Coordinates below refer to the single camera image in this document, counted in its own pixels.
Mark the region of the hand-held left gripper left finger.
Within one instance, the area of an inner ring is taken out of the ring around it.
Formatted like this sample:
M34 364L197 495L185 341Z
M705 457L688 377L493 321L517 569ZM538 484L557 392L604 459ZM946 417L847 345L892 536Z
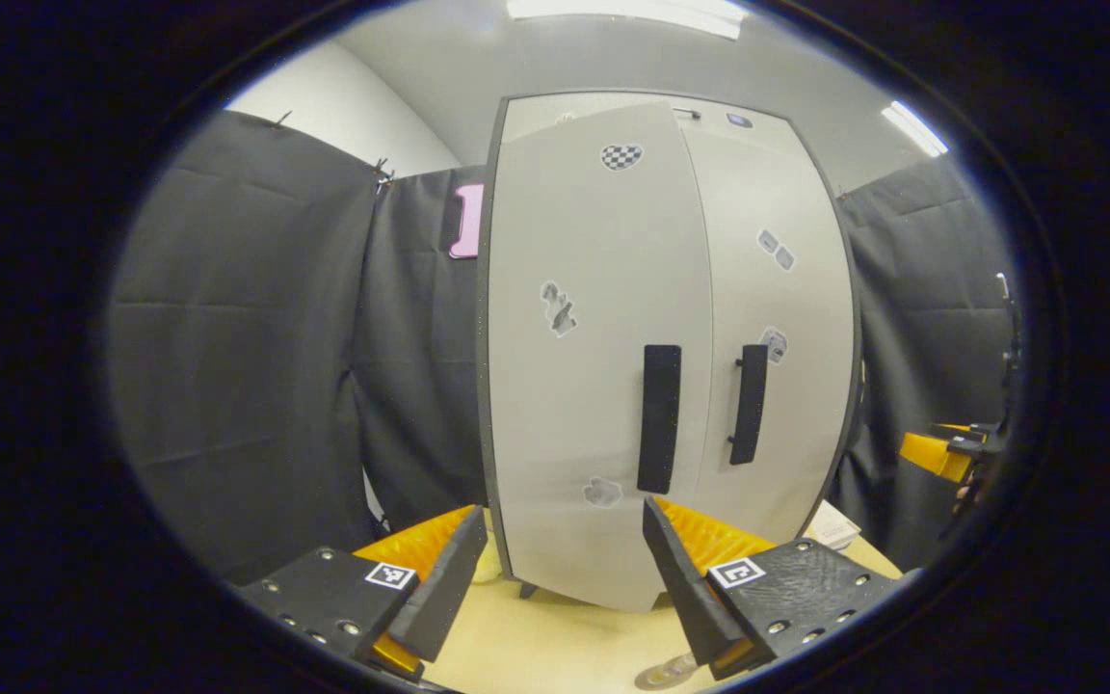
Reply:
M239 596L335 662L421 682L487 545L484 509L466 505L365 547L310 550Z

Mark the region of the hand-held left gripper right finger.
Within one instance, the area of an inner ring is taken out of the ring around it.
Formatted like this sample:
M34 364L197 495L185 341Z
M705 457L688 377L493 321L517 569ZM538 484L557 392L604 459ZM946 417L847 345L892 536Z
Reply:
M656 495L642 515L692 658L717 681L833 640L920 575L891 579L809 537L775 545Z

